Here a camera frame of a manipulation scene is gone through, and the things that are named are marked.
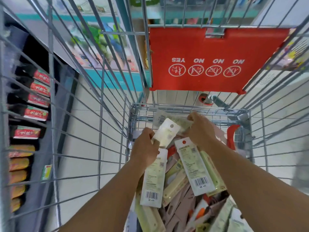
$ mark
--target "green package on shelf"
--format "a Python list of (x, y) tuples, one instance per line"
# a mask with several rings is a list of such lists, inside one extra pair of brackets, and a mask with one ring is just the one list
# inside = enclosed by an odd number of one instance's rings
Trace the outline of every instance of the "green package on shelf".
[[(160, 0), (146, 0), (146, 5), (156, 5)], [(130, 0), (132, 6), (141, 7), (141, 0)]]

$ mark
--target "human arm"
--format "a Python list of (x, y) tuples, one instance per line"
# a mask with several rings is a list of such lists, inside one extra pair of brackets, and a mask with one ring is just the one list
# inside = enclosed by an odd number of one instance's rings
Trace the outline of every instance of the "human arm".
[(138, 181), (159, 153), (159, 142), (151, 143), (153, 135), (151, 129), (143, 130), (134, 143), (130, 160), (60, 228), (60, 232), (123, 231)]
[(217, 140), (211, 122), (191, 113), (188, 135), (214, 162), (254, 232), (309, 231), (309, 197)]

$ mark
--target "forearm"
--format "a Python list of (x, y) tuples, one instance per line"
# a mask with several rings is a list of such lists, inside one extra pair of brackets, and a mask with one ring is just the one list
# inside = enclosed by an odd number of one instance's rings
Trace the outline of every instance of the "forearm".
[(218, 140), (201, 147), (254, 232), (309, 231), (309, 197)]
[(61, 229), (60, 232), (123, 231), (137, 188), (145, 171), (142, 164), (129, 161), (92, 197)]

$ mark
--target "person's left hand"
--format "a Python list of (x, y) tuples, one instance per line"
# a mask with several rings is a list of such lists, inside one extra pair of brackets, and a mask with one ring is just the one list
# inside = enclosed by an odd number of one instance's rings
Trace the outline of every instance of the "person's left hand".
[(130, 161), (137, 162), (145, 170), (151, 165), (159, 154), (160, 142), (155, 140), (151, 143), (151, 138), (155, 133), (150, 128), (144, 128), (141, 135), (135, 140)]

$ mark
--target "person's right arm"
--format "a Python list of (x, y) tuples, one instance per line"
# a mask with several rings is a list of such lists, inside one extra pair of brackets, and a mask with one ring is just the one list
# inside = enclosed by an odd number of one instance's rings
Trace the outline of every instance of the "person's right arm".
[(190, 139), (211, 157), (254, 232), (309, 231), (309, 196), (217, 140), (207, 118), (191, 113), (188, 119)]

